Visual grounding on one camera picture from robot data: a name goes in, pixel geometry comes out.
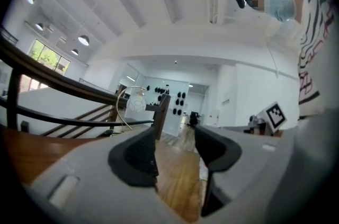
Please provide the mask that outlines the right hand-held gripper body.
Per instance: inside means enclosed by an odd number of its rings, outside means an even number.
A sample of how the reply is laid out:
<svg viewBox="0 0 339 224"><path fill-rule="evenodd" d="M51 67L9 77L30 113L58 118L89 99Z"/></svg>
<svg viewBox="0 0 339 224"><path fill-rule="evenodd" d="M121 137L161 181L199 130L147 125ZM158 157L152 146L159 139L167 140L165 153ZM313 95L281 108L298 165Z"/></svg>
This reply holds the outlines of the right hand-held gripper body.
<svg viewBox="0 0 339 224"><path fill-rule="evenodd" d="M250 116L248 129L244 133L260 136L275 136L280 127L287 121L278 102L264 108L257 115Z"/></svg>

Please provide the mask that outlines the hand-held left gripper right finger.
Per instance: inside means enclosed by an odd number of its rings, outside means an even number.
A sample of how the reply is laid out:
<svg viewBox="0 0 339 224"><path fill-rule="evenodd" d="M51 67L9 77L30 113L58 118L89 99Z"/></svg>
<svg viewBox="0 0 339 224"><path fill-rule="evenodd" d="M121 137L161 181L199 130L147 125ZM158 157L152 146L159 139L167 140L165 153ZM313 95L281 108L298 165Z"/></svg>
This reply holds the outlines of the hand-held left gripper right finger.
<svg viewBox="0 0 339 224"><path fill-rule="evenodd" d="M198 126L195 146L208 169L203 217L266 217L290 158L290 131L257 136L242 127Z"/></svg>

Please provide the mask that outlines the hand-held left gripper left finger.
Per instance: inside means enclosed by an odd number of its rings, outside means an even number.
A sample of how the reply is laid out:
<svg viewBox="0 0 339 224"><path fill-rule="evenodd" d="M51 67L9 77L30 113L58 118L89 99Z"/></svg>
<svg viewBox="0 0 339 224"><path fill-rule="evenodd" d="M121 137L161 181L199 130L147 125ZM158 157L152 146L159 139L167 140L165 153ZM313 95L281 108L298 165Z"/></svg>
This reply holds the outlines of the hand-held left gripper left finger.
<svg viewBox="0 0 339 224"><path fill-rule="evenodd" d="M158 196L152 128L72 149L25 190L54 223L182 223Z"/></svg>

